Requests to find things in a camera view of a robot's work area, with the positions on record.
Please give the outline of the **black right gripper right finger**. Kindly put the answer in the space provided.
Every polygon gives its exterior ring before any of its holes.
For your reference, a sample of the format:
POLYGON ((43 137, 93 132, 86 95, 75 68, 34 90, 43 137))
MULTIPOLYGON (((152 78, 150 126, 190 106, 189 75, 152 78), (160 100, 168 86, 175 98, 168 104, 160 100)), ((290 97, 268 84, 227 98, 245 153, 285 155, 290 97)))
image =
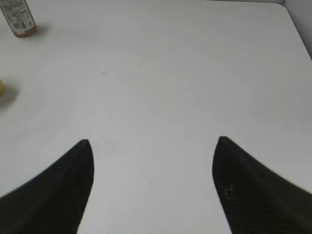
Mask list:
POLYGON ((310 234, 312 195, 226 136, 212 164, 214 186, 233 234, 310 234))

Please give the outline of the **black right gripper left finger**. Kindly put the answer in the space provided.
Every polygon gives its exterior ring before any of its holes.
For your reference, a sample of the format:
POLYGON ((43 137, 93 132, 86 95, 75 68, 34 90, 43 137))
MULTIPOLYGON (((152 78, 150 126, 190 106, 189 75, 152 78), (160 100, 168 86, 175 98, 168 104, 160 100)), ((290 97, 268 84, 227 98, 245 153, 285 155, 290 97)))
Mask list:
POLYGON ((89 140, 0 198, 2 234, 76 234, 94 182, 89 140))

